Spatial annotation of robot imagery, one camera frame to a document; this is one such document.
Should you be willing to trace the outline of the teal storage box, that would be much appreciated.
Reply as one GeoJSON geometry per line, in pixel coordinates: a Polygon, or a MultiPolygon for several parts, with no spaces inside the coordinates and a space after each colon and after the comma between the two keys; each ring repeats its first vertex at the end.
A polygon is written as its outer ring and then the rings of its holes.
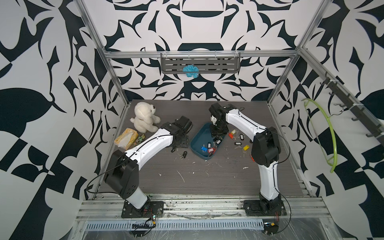
{"type": "Polygon", "coordinates": [[[210,125],[204,124],[190,142],[192,152],[203,160],[210,160],[225,139],[225,135],[213,137],[210,125]]]}

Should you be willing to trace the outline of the dark black tag key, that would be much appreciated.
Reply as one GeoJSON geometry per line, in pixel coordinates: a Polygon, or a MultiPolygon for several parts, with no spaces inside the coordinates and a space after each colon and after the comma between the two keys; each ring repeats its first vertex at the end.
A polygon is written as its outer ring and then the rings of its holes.
{"type": "Polygon", "coordinates": [[[187,154],[188,154],[188,152],[184,151],[183,154],[180,156],[180,159],[185,159],[187,154]]]}

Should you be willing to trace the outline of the green tag key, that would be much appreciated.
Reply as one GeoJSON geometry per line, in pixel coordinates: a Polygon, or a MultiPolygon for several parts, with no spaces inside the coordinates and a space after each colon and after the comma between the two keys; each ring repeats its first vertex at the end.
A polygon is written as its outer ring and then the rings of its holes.
{"type": "Polygon", "coordinates": [[[145,138],[146,138],[145,134],[138,136],[138,138],[136,139],[136,143],[141,144],[145,140],[145,138]]]}

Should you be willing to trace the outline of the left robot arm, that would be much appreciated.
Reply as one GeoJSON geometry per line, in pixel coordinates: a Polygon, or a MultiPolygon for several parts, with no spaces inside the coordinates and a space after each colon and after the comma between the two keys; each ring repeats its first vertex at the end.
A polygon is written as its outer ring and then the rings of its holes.
{"type": "Polygon", "coordinates": [[[125,152],[115,151],[110,159],[104,182],[136,210],[143,210],[149,198],[139,187],[139,172],[142,167],[164,148],[184,146],[193,123],[185,116],[173,123],[165,123],[151,137],[125,152]]]}

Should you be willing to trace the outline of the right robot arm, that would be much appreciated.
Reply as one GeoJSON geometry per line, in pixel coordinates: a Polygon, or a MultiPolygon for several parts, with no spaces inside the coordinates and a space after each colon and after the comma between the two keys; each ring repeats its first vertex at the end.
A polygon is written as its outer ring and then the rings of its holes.
{"type": "Polygon", "coordinates": [[[261,189],[260,208],[270,212],[282,203],[278,188],[277,163],[281,153],[280,141],[275,128],[262,126],[241,113],[232,104],[210,106],[210,131],[213,137],[229,133],[228,124],[243,132],[252,141],[251,156],[258,164],[261,189]]]}

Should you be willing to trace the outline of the white teddy bear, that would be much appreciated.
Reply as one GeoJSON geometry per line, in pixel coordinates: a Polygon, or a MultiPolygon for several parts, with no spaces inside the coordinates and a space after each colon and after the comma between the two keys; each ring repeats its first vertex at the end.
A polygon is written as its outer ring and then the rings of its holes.
{"type": "Polygon", "coordinates": [[[154,105],[139,102],[134,108],[135,117],[130,119],[135,129],[145,134],[146,132],[155,133],[158,131],[156,124],[161,122],[160,117],[155,115],[156,107],[154,105]]]}

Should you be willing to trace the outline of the yellow tissue pack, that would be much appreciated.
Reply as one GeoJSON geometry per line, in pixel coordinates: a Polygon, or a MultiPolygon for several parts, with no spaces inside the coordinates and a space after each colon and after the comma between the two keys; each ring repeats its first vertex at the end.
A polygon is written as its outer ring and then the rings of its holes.
{"type": "Polygon", "coordinates": [[[136,130],[126,128],[121,135],[119,135],[115,140],[114,144],[124,150],[128,150],[130,146],[138,138],[138,132],[136,130]]]}

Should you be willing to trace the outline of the teal scrunchie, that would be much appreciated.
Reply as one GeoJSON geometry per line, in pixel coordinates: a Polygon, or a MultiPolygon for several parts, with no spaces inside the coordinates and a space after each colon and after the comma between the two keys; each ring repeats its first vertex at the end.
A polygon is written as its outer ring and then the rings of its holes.
{"type": "Polygon", "coordinates": [[[183,67],[183,72],[188,78],[198,78],[199,77],[199,68],[194,65],[187,65],[183,67]]]}

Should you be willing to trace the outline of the grey slotted wall shelf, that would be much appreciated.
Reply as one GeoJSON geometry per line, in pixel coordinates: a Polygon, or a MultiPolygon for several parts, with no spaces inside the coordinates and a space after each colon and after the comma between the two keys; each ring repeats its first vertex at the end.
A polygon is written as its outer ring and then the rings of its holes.
{"type": "Polygon", "coordinates": [[[183,67],[194,65],[199,74],[234,74],[241,67],[241,55],[237,52],[165,52],[160,58],[164,74],[185,74],[183,67]]]}

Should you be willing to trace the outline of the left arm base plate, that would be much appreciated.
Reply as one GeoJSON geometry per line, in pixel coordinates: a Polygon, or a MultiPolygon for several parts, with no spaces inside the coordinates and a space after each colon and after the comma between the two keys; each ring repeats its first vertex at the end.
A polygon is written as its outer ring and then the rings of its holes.
{"type": "Polygon", "coordinates": [[[153,215],[161,217],[164,212],[164,202],[148,200],[141,209],[136,209],[128,201],[124,201],[124,206],[121,214],[123,219],[131,218],[150,218],[153,215]]]}

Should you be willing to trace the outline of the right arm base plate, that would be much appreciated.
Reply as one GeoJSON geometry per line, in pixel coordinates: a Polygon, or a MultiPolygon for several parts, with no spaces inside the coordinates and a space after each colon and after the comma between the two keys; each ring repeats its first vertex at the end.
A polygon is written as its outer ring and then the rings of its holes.
{"type": "Polygon", "coordinates": [[[244,200],[243,208],[246,215],[251,216],[286,216],[287,210],[280,199],[275,200],[244,200]]]}

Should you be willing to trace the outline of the dark wall hook rail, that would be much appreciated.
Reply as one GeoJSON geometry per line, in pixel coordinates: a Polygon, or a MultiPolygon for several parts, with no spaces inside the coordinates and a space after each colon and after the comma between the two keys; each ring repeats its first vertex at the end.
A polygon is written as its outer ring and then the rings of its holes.
{"type": "Polygon", "coordinates": [[[337,79],[331,78],[328,72],[325,72],[325,79],[322,85],[326,85],[332,92],[330,96],[336,96],[342,103],[340,106],[347,108],[355,116],[352,121],[361,122],[369,131],[366,134],[368,138],[375,138],[382,146],[384,145],[384,125],[378,118],[337,79]]]}

